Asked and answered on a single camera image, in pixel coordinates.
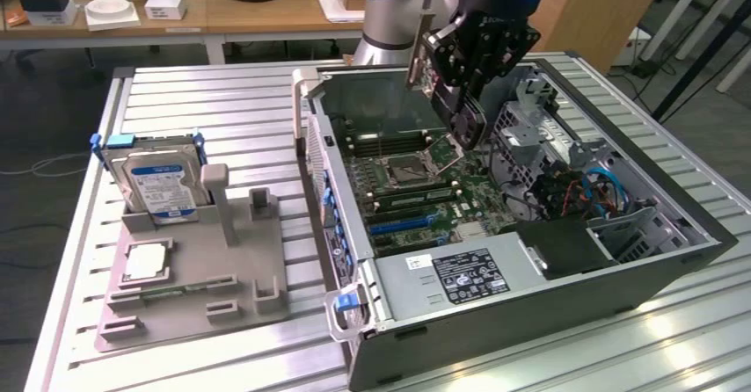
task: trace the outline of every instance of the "hard drive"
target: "hard drive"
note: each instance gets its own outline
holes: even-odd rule
[[[195,207],[209,204],[199,183],[199,166],[205,163],[199,134],[117,134],[102,147],[99,141],[101,136],[94,134],[91,152],[114,178],[127,210],[147,212],[157,225],[195,221]]]

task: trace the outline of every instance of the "cpu chip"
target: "cpu chip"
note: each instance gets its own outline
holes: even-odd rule
[[[398,184],[425,181],[428,178],[422,161],[416,156],[400,156],[388,159],[388,173]]]

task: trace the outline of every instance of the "motherboard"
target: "motherboard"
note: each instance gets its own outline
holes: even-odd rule
[[[448,134],[434,141],[420,137],[429,143],[424,149],[404,151],[414,146],[413,137],[381,138],[374,148],[354,143],[345,158],[377,257],[493,236],[529,218],[512,214],[482,152],[464,151]]]

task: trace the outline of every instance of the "gray floor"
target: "gray floor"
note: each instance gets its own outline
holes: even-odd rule
[[[652,32],[657,30],[670,2],[654,4],[642,19]],[[674,34],[697,15],[689,12],[680,21]],[[725,45],[720,55],[697,79],[696,84],[718,69],[734,53],[745,36],[737,35]],[[352,53],[353,41],[340,41],[342,53]],[[289,59],[327,57],[327,42],[289,42]],[[6,54],[0,52],[0,60]],[[26,62],[33,69],[17,67],[10,57],[0,64],[0,148],[3,151],[0,171],[27,168],[30,163],[62,153],[85,151],[89,134],[97,127],[107,82],[103,75],[118,66],[135,67],[205,64],[201,46],[162,47],[154,54],[145,47],[102,48],[94,50],[97,70],[86,67],[81,50],[42,51]],[[259,42],[242,48],[242,56],[233,62],[283,61],[279,42]],[[690,63],[670,61],[681,75]],[[644,83],[630,76],[637,88]],[[642,95],[649,106],[656,106],[677,77],[660,73]],[[737,81],[726,95],[706,87],[688,103],[666,127],[674,136],[705,159],[745,194],[751,193],[751,72]],[[612,82],[628,96],[633,89],[622,77]],[[82,159],[59,163],[50,171],[67,171],[82,167]],[[0,208],[13,209],[0,214],[0,261],[42,265],[59,258],[65,233],[55,228],[38,228],[11,233],[2,230],[31,223],[55,223],[66,226],[73,217],[73,207],[82,174],[62,178],[33,176],[0,176]],[[41,328],[45,303],[51,290],[54,267],[45,270],[22,270],[0,266],[0,332],[2,338],[33,338]],[[22,388],[33,344],[0,345],[0,390]]]

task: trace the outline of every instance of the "sticker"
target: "sticker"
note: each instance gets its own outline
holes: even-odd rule
[[[428,200],[440,199],[441,197],[449,196],[452,192],[453,191],[450,190],[450,188],[448,188],[445,190],[438,190],[436,192],[429,192],[429,193],[426,193],[425,198]]]
[[[433,261],[429,254],[421,254],[420,256],[410,256],[404,260],[406,261],[406,267],[409,268],[410,271],[433,265]]]
[[[199,27],[166,27],[166,33],[199,33]]]
[[[190,189],[181,184],[185,171],[179,165],[143,166],[130,173],[150,214],[175,217],[194,212]]]
[[[163,270],[163,244],[150,243],[130,247],[125,272],[127,280],[153,278]]]
[[[422,201],[424,197],[412,197],[410,199],[401,199],[394,200],[390,202],[390,206],[405,205],[406,203],[416,203],[417,201]]]
[[[433,267],[452,304],[509,291],[488,249],[434,258]]]

